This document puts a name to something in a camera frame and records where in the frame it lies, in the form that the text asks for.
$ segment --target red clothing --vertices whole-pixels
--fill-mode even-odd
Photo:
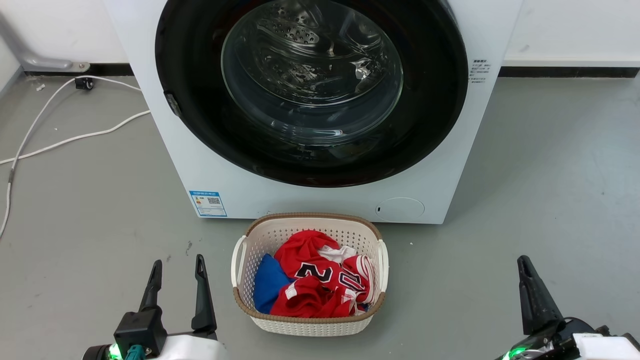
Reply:
[[[369,279],[373,272],[369,258],[352,256],[338,264],[318,254],[318,250],[324,246],[340,249],[338,243],[324,233],[313,230],[300,231],[293,234],[276,251],[274,258],[290,278],[302,279],[312,275],[329,291],[344,294],[344,289],[351,290],[355,292],[359,304],[372,302]]]
[[[271,308],[272,315],[296,318],[344,318],[355,312],[355,292],[345,287],[328,291],[314,276],[283,286]]]

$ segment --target wall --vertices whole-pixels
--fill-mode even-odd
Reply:
[[[0,11],[43,56],[127,62],[102,0],[0,0]],[[638,14],[640,0],[525,0],[505,65],[640,66]]]
[[[4,40],[0,38],[0,95],[9,80],[11,80],[13,75],[18,71],[19,67],[20,64],[18,64],[18,60],[16,60],[11,51],[9,51]]]

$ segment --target white cloth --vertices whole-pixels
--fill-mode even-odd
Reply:
[[[325,245],[318,250],[318,254],[329,261],[342,264],[345,259],[358,255],[358,252],[353,247],[343,246],[337,250]]]

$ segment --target round glass door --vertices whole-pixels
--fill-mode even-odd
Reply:
[[[445,0],[167,0],[156,65],[172,110],[213,151],[315,187],[424,159],[468,79]]]

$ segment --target white handle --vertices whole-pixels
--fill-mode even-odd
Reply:
[[[380,248],[378,249],[378,263],[380,264],[380,291],[387,292],[387,282],[389,281],[389,254],[387,245],[382,239],[378,240]]]
[[[238,242],[236,243],[236,247],[234,247],[234,253],[231,255],[232,256],[231,257],[231,285],[233,285],[234,288],[238,287],[240,276],[242,276],[242,269],[238,270],[237,260],[238,260],[238,253],[240,252],[240,245],[243,245],[242,260],[240,260],[240,265],[242,266],[242,264],[244,263],[244,252],[246,250],[246,244],[244,243],[244,239],[246,239],[245,235],[243,235],[240,239],[238,239]]]

